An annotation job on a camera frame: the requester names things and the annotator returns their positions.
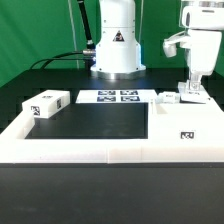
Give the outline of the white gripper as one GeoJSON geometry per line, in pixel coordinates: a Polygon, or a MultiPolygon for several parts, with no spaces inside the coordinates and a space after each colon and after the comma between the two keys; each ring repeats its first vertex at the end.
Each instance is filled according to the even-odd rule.
{"type": "Polygon", "coordinates": [[[189,67],[189,89],[200,90],[203,75],[210,76],[215,68],[222,39],[220,31],[187,31],[189,37],[187,65],[189,67]]]}

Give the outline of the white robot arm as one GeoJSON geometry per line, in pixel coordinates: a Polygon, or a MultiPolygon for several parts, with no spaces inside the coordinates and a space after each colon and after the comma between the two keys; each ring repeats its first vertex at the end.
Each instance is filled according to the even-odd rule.
{"type": "MultiPolygon", "coordinates": [[[[99,0],[101,39],[96,45],[92,75],[131,78],[145,70],[141,46],[135,38],[134,0],[99,0]]],[[[176,48],[186,52],[188,90],[198,91],[201,78],[212,74],[224,31],[224,0],[181,0],[179,26],[183,29],[163,42],[168,57],[176,48]]]]}

